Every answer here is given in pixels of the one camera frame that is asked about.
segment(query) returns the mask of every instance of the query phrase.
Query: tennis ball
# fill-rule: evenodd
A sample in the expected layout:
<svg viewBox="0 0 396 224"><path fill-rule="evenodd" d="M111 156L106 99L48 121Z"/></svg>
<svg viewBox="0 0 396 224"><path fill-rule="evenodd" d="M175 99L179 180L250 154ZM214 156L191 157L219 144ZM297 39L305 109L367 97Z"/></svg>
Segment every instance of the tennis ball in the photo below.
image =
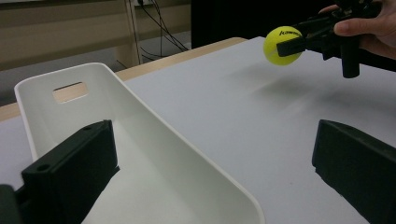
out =
<svg viewBox="0 0 396 224"><path fill-rule="evenodd" d="M262 46L267 60L276 65L288 65L296 61L300 57L301 52L286 57L280 57L277 53L276 44L301 35L300 31L291 26L280 26L268 33Z"/></svg>

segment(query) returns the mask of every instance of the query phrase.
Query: white plastic bin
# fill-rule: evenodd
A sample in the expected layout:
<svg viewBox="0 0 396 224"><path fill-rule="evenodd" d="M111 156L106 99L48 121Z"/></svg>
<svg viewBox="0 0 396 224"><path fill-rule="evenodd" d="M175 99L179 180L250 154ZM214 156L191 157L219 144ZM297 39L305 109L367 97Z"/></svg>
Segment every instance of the white plastic bin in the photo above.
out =
<svg viewBox="0 0 396 224"><path fill-rule="evenodd" d="M53 91L87 93L58 103ZM34 160L85 125L113 121L120 171L83 223L263 224L252 195L148 108L104 64L31 77L15 87Z"/></svg>

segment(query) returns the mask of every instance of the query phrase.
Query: tray handle hole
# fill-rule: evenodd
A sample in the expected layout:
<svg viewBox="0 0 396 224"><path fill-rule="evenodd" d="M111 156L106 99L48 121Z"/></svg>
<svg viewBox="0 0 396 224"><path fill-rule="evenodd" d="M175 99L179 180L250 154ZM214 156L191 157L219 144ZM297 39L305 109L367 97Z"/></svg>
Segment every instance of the tray handle hole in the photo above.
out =
<svg viewBox="0 0 396 224"><path fill-rule="evenodd" d="M84 82L77 82L53 90L52 95L58 103L66 103L71 100L83 97L88 94L87 85Z"/></svg>

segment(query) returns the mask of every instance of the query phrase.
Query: floor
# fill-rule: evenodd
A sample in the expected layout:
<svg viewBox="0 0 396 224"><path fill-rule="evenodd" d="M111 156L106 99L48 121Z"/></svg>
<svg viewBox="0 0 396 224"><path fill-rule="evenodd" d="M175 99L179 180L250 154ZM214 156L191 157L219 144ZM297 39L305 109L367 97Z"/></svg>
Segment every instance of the floor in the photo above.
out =
<svg viewBox="0 0 396 224"><path fill-rule="evenodd" d="M191 49L191 32L143 40L140 42L140 47L142 49L143 63L148 63ZM0 71L0 106L16 102L14 87L20 81L28 77L34 77L83 63L104 63L113 72L125 69L116 60L114 49L101 49L73 57Z"/></svg>

